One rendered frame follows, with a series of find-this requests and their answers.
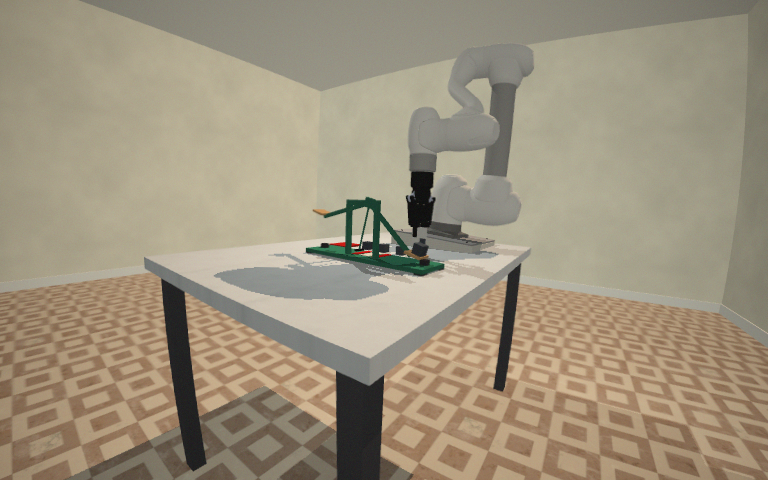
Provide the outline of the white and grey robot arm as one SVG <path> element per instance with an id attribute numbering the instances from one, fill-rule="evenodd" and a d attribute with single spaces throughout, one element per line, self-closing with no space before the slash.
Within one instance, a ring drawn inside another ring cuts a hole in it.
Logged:
<path id="1" fill-rule="evenodd" d="M 432 192 L 436 201 L 428 234 L 468 238 L 461 232 L 462 222 L 500 226 L 517 221 L 522 201 L 513 192 L 507 170 L 516 89 L 534 70 L 533 55 L 531 48 L 518 43 L 468 48 L 456 59 L 448 82 L 449 94 L 464 108 L 445 119 L 435 119 L 440 116 L 432 107 L 413 111 L 408 130 L 409 171 L 436 172 L 439 152 L 486 148 L 483 175 L 474 188 L 459 175 L 438 179 Z M 465 87 L 481 78 L 488 78 L 492 88 L 489 114 Z"/>

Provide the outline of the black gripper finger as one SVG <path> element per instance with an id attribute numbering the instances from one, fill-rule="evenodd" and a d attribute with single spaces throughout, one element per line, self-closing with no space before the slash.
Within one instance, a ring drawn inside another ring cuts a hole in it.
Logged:
<path id="1" fill-rule="evenodd" d="M 420 197 L 420 204 L 415 205 L 415 195 L 414 192 L 410 195 L 406 195 L 407 200 L 407 207 L 408 207 L 408 224 L 410 227 L 412 227 L 412 245 L 413 247 L 414 243 L 417 243 L 420 241 L 420 219 L 421 219 L 421 210 L 423 207 L 423 202 L 425 198 L 425 194 L 421 194 Z M 414 195 L 414 196 L 413 196 Z"/>
<path id="2" fill-rule="evenodd" d="M 430 198 L 430 199 L 429 199 Z M 427 241 L 427 227 L 429 228 L 432 221 L 432 214 L 433 214 L 433 207 L 434 202 L 436 198 L 430 197 L 429 194 L 426 194 L 426 204 L 423 205 L 422 211 L 421 211 L 421 220 L 420 220 L 420 238 L 426 239 Z M 425 244 L 426 244 L 425 241 Z"/>

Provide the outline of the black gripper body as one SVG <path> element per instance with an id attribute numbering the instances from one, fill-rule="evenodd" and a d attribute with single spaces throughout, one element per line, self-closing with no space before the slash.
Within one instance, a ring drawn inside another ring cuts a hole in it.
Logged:
<path id="1" fill-rule="evenodd" d="M 421 194 L 425 193 L 424 198 L 424 204 L 426 204 L 426 194 L 430 194 L 431 191 L 429 188 L 433 188 L 433 180 L 434 180 L 434 173 L 433 172 L 424 172 L 424 171 L 414 171 L 411 172 L 411 187 L 412 192 L 414 192 L 414 195 L 416 198 L 415 202 L 416 204 L 420 204 L 420 197 Z"/>

